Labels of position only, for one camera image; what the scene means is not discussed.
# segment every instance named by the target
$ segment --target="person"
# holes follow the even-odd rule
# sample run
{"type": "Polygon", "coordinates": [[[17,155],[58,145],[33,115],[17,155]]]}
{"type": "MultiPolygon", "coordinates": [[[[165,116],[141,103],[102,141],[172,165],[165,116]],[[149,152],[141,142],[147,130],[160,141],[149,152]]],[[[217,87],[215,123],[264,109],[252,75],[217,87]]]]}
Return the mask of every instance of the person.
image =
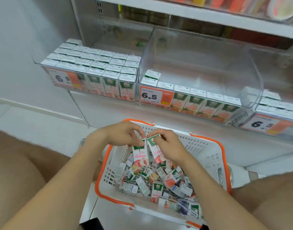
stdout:
{"type": "MultiPolygon", "coordinates": [[[[107,144],[142,145],[134,131],[146,137],[140,126],[129,121],[100,128],[87,136],[70,160],[60,160],[54,166],[50,163],[58,160],[56,154],[37,155],[40,160],[35,159],[28,147],[39,151],[44,150],[42,147],[0,136],[0,141],[8,139],[7,144],[0,142],[0,151],[9,152],[0,153],[0,229],[77,229],[103,149],[107,144]],[[22,149],[20,155],[25,157],[10,153],[22,149]],[[22,208],[13,208],[9,202],[19,202],[17,206],[22,208]]],[[[184,148],[173,131],[156,129],[148,137],[156,134],[162,136],[154,141],[164,156],[180,165],[189,177],[210,230],[293,229],[293,173],[234,189],[232,197],[184,148]]]]}

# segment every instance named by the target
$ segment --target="shopping basket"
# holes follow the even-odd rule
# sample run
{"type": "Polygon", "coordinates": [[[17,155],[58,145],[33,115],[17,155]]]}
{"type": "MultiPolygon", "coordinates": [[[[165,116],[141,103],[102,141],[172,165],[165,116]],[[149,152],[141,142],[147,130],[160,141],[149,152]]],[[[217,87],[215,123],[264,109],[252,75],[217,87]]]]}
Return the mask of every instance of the shopping basket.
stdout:
{"type": "MultiPolygon", "coordinates": [[[[157,128],[170,129],[158,126],[154,123],[146,123],[140,120],[126,119],[138,124],[148,135],[157,128]]],[[[224,147],[216,140],[206,138],[204,136],[193,135],[183,131],[173,130],[183,143],[189,153],[191,153],[222,187],[230,194],[231,184],[229,169],[225,159],[224,147]],[[221,168],[221,177],[219,179],[218,169],[221,168]]],[[[165,220],[173,221],[177,224],[186,225],[187,227],[200,228],[205,222],[202,219],[194,219],[192,217],[183,216],[173,210],[159,207],[156,203],[151,203],[150,199],[143,197],[141,193],[136,196],[121,193],[118,191],[118,185],[114,182],[114,175],[118,166],[122,162],[126,162],[131,148],[127,146],[109,146],[106,151],[101,172],[95,185],[95,192],[101,198],[111,202],[128,206],[131,210],[147,213],[165,220]]]]}

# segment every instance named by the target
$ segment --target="clear plastic bin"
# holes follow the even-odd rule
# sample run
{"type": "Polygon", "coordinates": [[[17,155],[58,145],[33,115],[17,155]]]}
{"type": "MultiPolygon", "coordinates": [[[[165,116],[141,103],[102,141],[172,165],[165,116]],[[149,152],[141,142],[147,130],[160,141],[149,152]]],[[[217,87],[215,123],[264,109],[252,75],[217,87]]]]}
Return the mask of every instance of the clear plastic bin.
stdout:
{"type": "Polygon", "coordinates": [[[33,52],[34,62],[45,69],[55,86],[135,101],[139,62],[134,62],[136,66],[128,65],[127,61],[132,59],[127,55],[141,57],[153,25],[115,18],[94,18],[91,21],[87,15],[81,15],[79,23],[83,42],[78,41],[78,46],[66,43],[61,49],[62,42],[50,42],[46,55],[38,54],[36,50],[33,52]],[[103,51],[112,52],[111,57],[108,54],[102,56],[103,51]],[[103,65],[97,67],[95,61],[103,65]]]}
{"type": "Polygon", "coordinates": [[[247,114],[252,118],[235,126],[293,141],[293,47],[289,52],[257,48],[249,53],[263,79],[264,93],[255,111],[247,114]]]}
{"type": "Polygon", "coordinates": [[[248,54],[249,47],[232,40],[155,27],[139,69],[140,103],[231,122],[253,108],[262,93],[262,81],[248,54]],[[159,82],[172,84],[173,88],[158,87],[159,82],[145,84],[147,71],[160,73],[159,82]],[[180,91],[179,86],[188,91],[180,91]],[[256,90],[253,101],[243,95],[246,86],[256,90]],[[204,91],[206,97],[201,103],[190,103],[194,97],[202,98],[194,94],[196,90],[204,91]],[[178,93],[186,97],[178,99],[178,93]],[[228,101],[230,97],[241,104],[233,105],[228,101]]]}
{"type": "Polygon", "coordinates": [[[223,12],[267,19],[293,21],[293,0],[164,0],[223,12]]]}

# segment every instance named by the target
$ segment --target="person's left hand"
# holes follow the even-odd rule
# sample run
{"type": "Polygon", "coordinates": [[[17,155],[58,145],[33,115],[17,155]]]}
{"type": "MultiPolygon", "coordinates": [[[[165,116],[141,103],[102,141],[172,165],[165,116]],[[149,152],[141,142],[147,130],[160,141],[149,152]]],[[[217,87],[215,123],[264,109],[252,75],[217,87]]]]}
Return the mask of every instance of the person's left hand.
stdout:
{"type": "Polygon", "coordinates": [[[114,146],[144,146],[144,142],[137,138],[134,130],[141,135],[141,138],[146,137],[144,130],[139,125],[130,121],[125,121],[98,129],[94,133],[91,133],[87,137],[86,141],[97,140],[96,138],[101,135],[103,136],[104,140],[106,140],[107,144],[114,146]]]}

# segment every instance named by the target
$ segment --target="baseboard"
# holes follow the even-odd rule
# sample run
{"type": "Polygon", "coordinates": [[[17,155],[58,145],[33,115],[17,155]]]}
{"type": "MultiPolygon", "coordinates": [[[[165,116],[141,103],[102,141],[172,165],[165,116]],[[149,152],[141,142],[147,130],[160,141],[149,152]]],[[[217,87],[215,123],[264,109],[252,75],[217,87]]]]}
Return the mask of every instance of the baseboard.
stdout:
{"type": "Polygon", "coordinates": [[[10,106],[19,107],[19,108],[39,112],[39,113],[42,113],[42,114],[45,114],[45,115],[50,115],[50,116],[54,116],[54,117],[57,117],[57,118],[66,119],[66,120],[70,120],[72,122],[82,123],[84,125],[89,126],[89,124],[87,123],[87,121],[85,119],[81,119],[81,118],[78,118],[76,116],[67,115],[67,114],[64,114],[64,113],[55,112],[55,111],[52,111],[52,110],[40,108],[40,107],[37,107],[37,106],[28,105],[28,104],[21,103],[21,102],[16,102],[16,101],[13,101],[13,100],[8,100],[8,99],[5,99],[5,98],[0,98],[0,104],[8,104],[10,106]]]}

